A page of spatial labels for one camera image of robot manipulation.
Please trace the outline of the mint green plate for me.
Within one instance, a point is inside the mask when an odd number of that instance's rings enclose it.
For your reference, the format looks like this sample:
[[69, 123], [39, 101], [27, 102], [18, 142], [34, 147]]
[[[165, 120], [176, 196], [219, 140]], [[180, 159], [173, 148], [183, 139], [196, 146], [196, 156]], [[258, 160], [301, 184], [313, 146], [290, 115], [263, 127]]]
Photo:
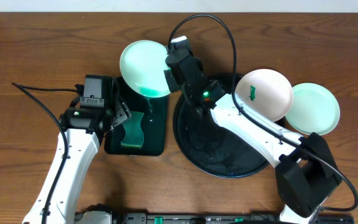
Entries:
[[138, 94], [148, 98], [161, 98], [170, 94], [164, 71], [167, 50], [151, 40], [129, 44], [121, 54], [119, 68], [126, 84]]
[[301, 133], [324, 135], [337, 126], [340, 115], [339, 103], [327, 88], [301, 83], [293, 87], [293, 104], [285, 118]]

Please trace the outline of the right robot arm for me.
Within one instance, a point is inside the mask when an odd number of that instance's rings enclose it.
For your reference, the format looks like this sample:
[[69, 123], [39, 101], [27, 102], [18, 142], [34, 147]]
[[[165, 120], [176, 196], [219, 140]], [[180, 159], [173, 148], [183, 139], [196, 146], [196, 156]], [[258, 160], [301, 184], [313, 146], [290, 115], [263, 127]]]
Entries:
[[199, 114], [210, 115], [274, 167], [278, 193], [285, 204], [280, 221], [312, 223], [323, 202], [342, 182], [324, 138], [316, 133], [305, 138], [243, 105], [238, 94], [204, 76], [201, 61], [189, 47], [168, 45], [165, 62], [170, 91], [181, 90]]

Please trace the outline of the mint green plate front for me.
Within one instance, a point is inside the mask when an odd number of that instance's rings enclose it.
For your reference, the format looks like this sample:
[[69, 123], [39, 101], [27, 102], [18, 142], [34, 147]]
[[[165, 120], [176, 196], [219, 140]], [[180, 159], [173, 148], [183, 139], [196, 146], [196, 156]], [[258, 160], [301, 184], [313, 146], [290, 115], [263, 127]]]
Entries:
[[164, 71], [167, 50], [151, 40], [129, 44], [121, 54], [119, 68], [126, 84], [138, 94], [148, 98], [161, 98], [170, 94]]

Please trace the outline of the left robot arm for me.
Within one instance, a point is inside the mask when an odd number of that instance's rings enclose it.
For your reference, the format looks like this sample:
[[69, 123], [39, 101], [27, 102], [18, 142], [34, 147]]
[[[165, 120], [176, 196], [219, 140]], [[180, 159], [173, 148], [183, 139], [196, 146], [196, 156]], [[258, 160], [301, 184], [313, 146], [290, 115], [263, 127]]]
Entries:
[[79, 97], [60, 117], [57, 150], [24, 223], [114, 223], [114, 213], [97, 204], [84, 213], [76, 208], [89, 166], [104, 135], [131, 117], [120, 96]]

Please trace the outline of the white pink plate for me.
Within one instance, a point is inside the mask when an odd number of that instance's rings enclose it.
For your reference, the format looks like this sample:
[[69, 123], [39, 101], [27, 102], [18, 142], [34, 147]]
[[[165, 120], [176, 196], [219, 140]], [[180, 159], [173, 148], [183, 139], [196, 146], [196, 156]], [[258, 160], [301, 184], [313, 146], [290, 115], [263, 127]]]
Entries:
[[271, 69], [247, 73], [237, 83], [235, 92], [241, 101], [273, 122], [282, 119], [293, 104], [290, 82]]

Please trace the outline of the green sponge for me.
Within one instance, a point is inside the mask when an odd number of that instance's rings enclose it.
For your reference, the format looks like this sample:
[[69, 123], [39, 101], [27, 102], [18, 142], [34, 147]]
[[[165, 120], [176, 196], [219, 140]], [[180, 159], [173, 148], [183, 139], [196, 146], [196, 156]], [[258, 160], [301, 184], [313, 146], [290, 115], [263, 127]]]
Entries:
[[133, 111], [132, 117], [123, 122], [125, 130], [124, 139], [121, 141], [123, 147], [141, 148], [144, 144], [144, 132], [141, 122], [144, 113]]

